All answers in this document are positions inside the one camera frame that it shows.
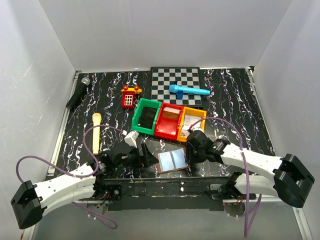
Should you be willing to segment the brown leather card holder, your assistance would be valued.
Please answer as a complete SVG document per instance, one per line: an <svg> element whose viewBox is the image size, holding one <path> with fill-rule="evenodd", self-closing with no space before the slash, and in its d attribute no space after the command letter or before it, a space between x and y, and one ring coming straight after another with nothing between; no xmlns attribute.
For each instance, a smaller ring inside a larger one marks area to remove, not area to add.
<svg viewBox="0 0 320 240"><path fill-rule="evenodd" d="M190 167L184 147L158 153L156 158L158 160L156 167L159 174L176 172Z"/></svg>

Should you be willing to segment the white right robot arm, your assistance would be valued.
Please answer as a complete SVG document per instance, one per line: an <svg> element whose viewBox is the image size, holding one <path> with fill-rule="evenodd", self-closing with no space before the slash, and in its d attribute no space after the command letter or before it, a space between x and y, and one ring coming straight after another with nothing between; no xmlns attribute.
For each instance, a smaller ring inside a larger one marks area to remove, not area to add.
<svg viewBox="0 0 320 240"><path fill-rule="evenodd" d="M293 154L264 155L225 139L210 140L203 131L191 130L186 141L186 162L192 165L204 161L249 172L235 172L225 184L212 189L211 194L218 199L258 194L278 197L292 207L302 208L315 183L310 171Z"/></svg>

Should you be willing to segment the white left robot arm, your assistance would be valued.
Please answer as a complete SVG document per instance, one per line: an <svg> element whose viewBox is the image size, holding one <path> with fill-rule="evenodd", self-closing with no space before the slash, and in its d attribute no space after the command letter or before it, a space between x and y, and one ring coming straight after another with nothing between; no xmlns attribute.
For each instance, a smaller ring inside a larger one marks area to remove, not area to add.
<svg viewBox="0 0 320 240"><path fill-rule="evenodd" d="M124 143L119 150L102 151L70 174L37 183L23 182L10 201L19 229L32 227L51 211L78 200L120 200L123 187L106 183L106 179L116 177L116 172L126 167L141 170L159 162L145 143L141 148Z"/></svg>

